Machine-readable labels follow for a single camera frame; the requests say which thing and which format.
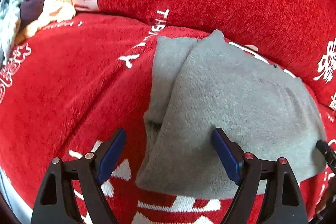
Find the grey knit sweater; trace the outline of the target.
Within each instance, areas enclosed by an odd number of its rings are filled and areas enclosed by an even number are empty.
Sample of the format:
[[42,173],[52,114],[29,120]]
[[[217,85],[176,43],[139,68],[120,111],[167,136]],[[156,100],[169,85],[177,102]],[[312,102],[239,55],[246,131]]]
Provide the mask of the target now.
[[135,180],[144,190],[202,199],[235,195],[211,134],[222,128],[259,159],[285,157],[297,180],[325,169],[325,138],[302,80],[224,41],[160,36],[144,115],[146,152]]

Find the red wedding blanket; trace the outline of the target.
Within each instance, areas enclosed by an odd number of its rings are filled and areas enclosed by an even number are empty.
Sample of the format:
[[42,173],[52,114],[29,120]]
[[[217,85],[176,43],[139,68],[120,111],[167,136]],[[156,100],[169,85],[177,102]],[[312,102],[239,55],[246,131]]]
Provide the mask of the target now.
[[31,209],[52,158],[74,159],[123,127],[127,145],[106,198],[121,223],[219,223],[229,201],[141,190],[142,117],[149,104],[158,36],[204,38],[183,27],[155,27],[121,16],[81,13],[18,46],[1,70],[1,169]]

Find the dark purple garment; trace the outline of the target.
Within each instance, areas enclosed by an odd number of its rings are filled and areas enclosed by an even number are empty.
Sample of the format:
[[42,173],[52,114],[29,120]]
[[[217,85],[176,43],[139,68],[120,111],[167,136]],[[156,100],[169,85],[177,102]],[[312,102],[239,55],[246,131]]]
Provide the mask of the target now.
[[38,19],[43,11],[45,0],[27,0],[20,6],[21,20],[30,21]]

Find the orange garment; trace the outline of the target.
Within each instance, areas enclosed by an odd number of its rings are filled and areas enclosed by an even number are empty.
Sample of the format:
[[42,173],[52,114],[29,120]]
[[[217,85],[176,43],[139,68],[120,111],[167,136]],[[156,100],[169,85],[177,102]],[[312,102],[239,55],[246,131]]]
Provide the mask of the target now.
[[52,22],[60,23],[71,20],[75,15],[76,10],[72,0],[45,0],[43,11],[38,19],[32,22],[21,20],[14,44],[19,45],[26,39],[33,37],[43,27]]

